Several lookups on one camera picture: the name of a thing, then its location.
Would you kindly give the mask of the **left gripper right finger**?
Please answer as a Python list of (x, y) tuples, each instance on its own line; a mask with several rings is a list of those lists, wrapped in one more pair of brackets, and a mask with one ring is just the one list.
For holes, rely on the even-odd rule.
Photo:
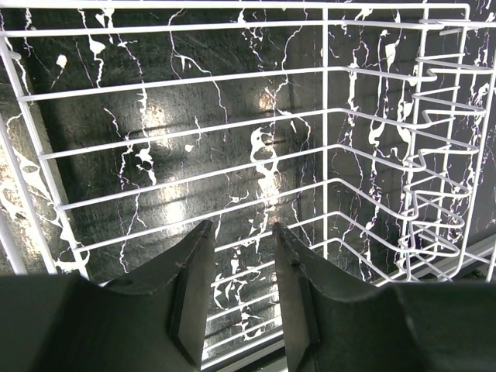
[(273, 227), (291, 371), (493, 371), (495, 286), (481, 281), (376, 287)]

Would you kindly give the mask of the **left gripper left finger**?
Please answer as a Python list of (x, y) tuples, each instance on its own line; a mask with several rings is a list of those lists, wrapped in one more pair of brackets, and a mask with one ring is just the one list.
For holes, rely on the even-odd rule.
[(215, 268), (211, 221), (105, 286), (1, 279), (3, 371), (198, 371)]

